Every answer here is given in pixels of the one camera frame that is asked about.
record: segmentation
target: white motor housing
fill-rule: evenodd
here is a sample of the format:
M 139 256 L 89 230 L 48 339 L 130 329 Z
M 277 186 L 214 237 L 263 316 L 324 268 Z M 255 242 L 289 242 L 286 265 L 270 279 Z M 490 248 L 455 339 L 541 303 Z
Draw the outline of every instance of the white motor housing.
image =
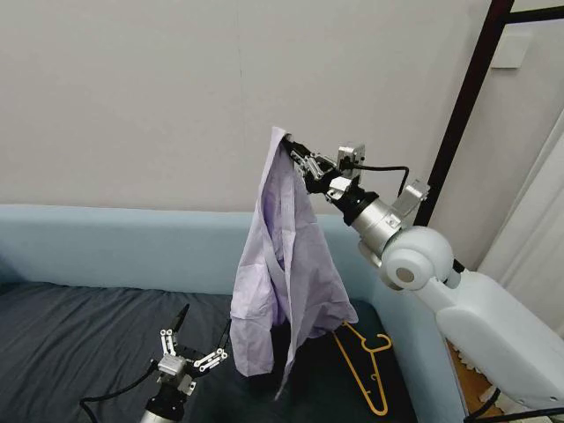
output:
M 386 246 L 380 273 L 425 302 L 441 333 L 504 394 L 534 409 L 563 406 L 564 341 L 486 275 L 464 271 L 445 284 L 452 262 L 442 235 L 414 226 Z

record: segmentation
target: black metal frame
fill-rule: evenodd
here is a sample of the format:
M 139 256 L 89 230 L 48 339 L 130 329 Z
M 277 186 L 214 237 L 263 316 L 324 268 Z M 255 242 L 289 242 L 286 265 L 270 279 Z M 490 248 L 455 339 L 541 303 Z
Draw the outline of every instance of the black metal frame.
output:
M 433 170 L 429 176 L 428 183 L 431 190 L 427 200 L 419 208 L 414 222 L 415 225 L 427 226 L 431 219 L 505 25 L 564 19 L 564 5 L 533 11 L 512 12 L 511 8 L 514 1 L 492 0 L 490 4 L 468 70 L 464 76 L 464 82 L 450 115 L 449 124 L 442 138 L 441 147 L 434 161 Z

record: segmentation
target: dark blue mattress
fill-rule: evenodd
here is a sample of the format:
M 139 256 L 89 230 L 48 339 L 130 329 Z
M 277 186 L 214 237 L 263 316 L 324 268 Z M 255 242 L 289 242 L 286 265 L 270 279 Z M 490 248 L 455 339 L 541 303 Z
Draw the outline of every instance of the dark blue mattress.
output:
M 187 302 L 191 307 L 179 341 L 207 353 L 218 343 L 230 300 L 227 295 L 130 288 L 0 285 L 0 422 L 89 421 L 78 400 L 137 379 L 150 358 L 162 356 L 159 331 Z M 383 333 L 371 306 L 353 305 L 361 333 Z M 278 368 L 272 375 L 246 379 L 230 356 L 199 379 L 184 421 L 417 421 L 393 350 L 379 355 L 390 412 L 377 418 L 331 334 L 310 339 L 299 350 L 290 381 L 274 401 L 287 335 L 285 326 L 273 331 Z M 116 399 L 93 404 L 99 421 L 137 423 L 147 399 L 158 391 L 155 379 L 156 374 Z

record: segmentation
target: cloth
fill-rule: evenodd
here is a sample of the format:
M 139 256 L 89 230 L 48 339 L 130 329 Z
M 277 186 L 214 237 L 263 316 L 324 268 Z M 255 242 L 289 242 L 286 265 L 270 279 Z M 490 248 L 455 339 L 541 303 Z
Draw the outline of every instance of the cloth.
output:
M 308 193 L 272 129 L 249 236 L 231 302 L 235 365 L 245 376 L 270 373 L 271 327 L 289 321 L 290 345 L 283 382 L 307 338 L 358 317 L 317 225 Z

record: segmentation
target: wooden floor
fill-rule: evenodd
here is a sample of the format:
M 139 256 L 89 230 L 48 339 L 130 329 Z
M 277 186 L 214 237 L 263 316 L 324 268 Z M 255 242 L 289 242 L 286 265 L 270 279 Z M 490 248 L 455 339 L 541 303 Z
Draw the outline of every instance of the wooden floor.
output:
M 482 395 L 490 386 L 492 386 L 487 379 L 473 370 L 469 370 L 458 358 L 458 352 L 454 350 L 451 344 L 449 344 L 450 355 L 452 356 L 452 361 L 455 364 L 456 374 L 458 375 L 458 381 L 464 393 L 464 398 L 466 399 L 466 406 L 468 407 L 468 412 L 474 412 L 479 407 L 482 406 L 482 402 L 479 400 L 479 396 Z M 501 416 L 503 412 L 499 408 L 490 408 L 484 416 Z

